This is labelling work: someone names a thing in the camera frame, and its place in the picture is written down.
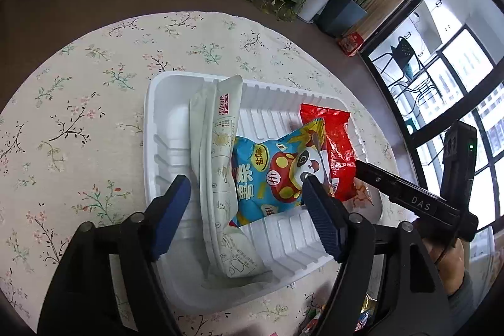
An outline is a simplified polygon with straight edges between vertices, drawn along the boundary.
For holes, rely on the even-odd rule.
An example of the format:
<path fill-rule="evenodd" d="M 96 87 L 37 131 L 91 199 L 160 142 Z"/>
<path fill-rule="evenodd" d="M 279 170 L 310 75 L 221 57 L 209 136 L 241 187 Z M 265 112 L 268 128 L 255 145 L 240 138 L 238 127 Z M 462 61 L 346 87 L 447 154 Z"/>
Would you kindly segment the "person's right forearm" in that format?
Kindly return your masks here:
<path fill-rule="evenodd" d="M 460 287 L 448 296 L 452 335 L 455 335 L 476 310 L 474 305 L 473 281 L 466 270 Z"/>

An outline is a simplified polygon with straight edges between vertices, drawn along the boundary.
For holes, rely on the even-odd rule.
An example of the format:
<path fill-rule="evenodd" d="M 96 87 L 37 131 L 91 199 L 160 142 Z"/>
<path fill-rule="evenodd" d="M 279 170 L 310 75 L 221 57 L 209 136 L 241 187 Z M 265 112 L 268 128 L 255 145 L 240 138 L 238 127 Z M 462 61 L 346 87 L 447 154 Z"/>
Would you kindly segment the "person's right hand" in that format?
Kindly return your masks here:
<path fill-rule="evenodd" d="M 432 261 L 437 264 L 437 271 L 444 290 L 448 296 L 455 294 L 463 284 L 465 275 L 464 247 L 460 239 L 455 245 L 448 246 L 446 253 L 444 247 L 433 244 L 427 238 L 422 239 Z"/>

